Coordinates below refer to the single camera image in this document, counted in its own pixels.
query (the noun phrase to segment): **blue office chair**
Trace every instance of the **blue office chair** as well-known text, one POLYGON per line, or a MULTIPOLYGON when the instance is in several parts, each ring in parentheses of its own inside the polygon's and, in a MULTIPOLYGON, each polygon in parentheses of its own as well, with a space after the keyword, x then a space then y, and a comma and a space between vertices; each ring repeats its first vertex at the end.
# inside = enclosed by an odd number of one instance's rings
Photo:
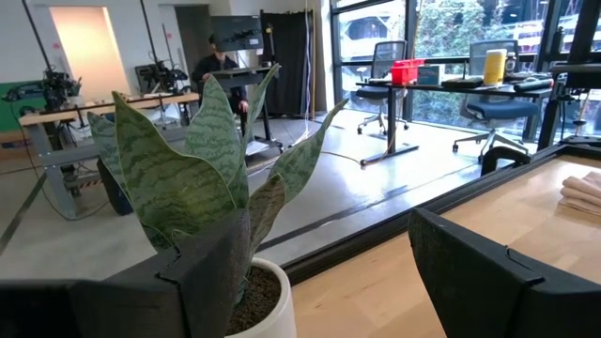
MULTIPOLYGON (((470 46, 470 75, 484 75, 486 51, 493 49, 506 49, 507 52, 516 53, 516 69, 519 69, 519 48, 517 40, 490 40, 478 41, 470 46)), ((499 128, 513 125, 522 117, 530 117, 538 114, 538 105, 524 100, 515 100, 514 98, 499 98, 485 95, 466 95, 462 103, 460 114, 471 120, 472 124, 483 124, 490 129, 489 133, 479 134, 456 140, 453 145, 453 152, 457 152, 459 146, 457 143, 466 141, 475 141, 480 144, 486 140, 485 145, 480 151, 478 162, 482 162, 485 150, 488 147, 492 149, 495 142, 501 142, 508 146, 514 146, 528 154, 528 149, 524 147, 523 142, 514 141, 508 136, 499 134, 499 128)))
MULTIPOLYGON (((376 44, 374 49, 374 59, 372 61, 371 79, 384 78, 394 66, 394 61, 405 59, 406 41, 389 41, 380 42, 376 44)), ((397 90, 397 98, 400 99, 405 90, 397 90)), ((379 113, 377 115, 367 117, 363 123, 357 126, 357 133, 362 133, 362 127, 367 126, 371 122, 379 122, 379 126, 384 129, 384 135, 386 135, 386 127, 384 124, 384 115, 387 112, 387 100, 388 100, 388 89, 365 86, 357 90, 357 98, 361 100, 367 100, 368 103, 379 106, 379 113)), ((400 123, 405 125, 405 130, 409 129, 409 125, 405 120, 399 120, 400 123)))

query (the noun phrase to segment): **glass wall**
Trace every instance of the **glass wall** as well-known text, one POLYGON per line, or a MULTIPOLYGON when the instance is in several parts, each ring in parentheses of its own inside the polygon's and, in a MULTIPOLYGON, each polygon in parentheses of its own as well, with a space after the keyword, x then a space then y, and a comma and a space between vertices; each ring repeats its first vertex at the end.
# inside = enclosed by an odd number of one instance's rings
MULTIPOLYGON (((336 2, 337 7, 343 1, 336 2)), ((360 3, 344 1, 345 6, 360 3)), ((366 8, 335 13, 334 27, 337 43, 334 48, 334 71, 341 79, 341 98, 349 98, 348 109, 377 113, 378 106, 355 96, 362 79, 371 77, 371 63, 377 43, 405 39, 405 0, 392 0, 366 8)))
MULTIPOLYGON (((547 66, 536 60, 541 46, 550 43, 550 37, 548 41, 542 41, 545 20, 550 17, 549 6, 552 5, 548 0, 332 1, 332 29, 337 41, 333 43, 334 82, 337 99, 350 98, 348 109, 368 113, 379 110, 378 106, 356 98, 355 92, 359 88, 356 83, 370 77, 374 45, 381 41, 405 39, 408 46, 414 44, 416 58, 441 64, 445 74, 451 76, 462 74, 463 65, 469 62, 470 45, 480 40, 516 40, 521 71, 535 71, 536 67, 547 66), (417 22, 414 36, 410 31, 406 35, 406 16, 410 22, 417 22)), ((582 0, 560 0, 555 7, 559 9, 558 26, 565 31, 563 53, 569 52, 574 40, 581 6, 582 0)), ((601 18, 591 48, 601 52, 601 18)), ((464 98, 459 94, 413 91, 405 108, 414 121, 477 129, 460 114, 464 98)), ((588 122, 582 133, 601 134, 601 90, 592 91, 586 105, 584 100, 583 96, 580 102, 566 105, 562 114, 566 121, 564 135, 575 131, 572 121, 579 118, 588 122)), ((545 100, 537 103, 541 106, 539 116, 528 121, 531 123, 518 120, 505 132, 524 135, 529 141, 536 140, 547 105, 545 100)))

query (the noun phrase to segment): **soil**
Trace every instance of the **soil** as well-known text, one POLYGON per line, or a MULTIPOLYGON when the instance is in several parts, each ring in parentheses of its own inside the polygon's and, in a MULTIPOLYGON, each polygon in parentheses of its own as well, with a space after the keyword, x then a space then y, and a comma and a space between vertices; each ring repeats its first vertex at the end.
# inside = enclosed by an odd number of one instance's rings
POLYGON ((267 318, 280 300, 280 293, 280 281, 275 274, 252 267, 244 298, 234 309, 227 335, 248 330, 267 318))

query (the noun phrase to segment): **yellow bottle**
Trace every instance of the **yellow bottle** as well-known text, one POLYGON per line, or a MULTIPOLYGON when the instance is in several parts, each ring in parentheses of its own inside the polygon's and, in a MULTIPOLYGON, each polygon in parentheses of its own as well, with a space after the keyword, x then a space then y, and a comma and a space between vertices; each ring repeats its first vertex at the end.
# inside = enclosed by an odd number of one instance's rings
POLYGON ((505 73, 505 59, 507 50, 489 50, 486 51, 485 62, 485 85, 502 85, 503 74, 505 73))

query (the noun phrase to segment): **red container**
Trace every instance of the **red container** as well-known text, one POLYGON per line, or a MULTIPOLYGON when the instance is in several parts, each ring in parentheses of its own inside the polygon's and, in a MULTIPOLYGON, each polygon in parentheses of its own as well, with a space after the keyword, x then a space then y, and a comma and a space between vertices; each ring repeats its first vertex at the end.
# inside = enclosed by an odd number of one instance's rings
POLYGON ((424 64, 423 59, 395 61, 391 68, 394 85, 408 85, 417 80, 417 68, 424 64))

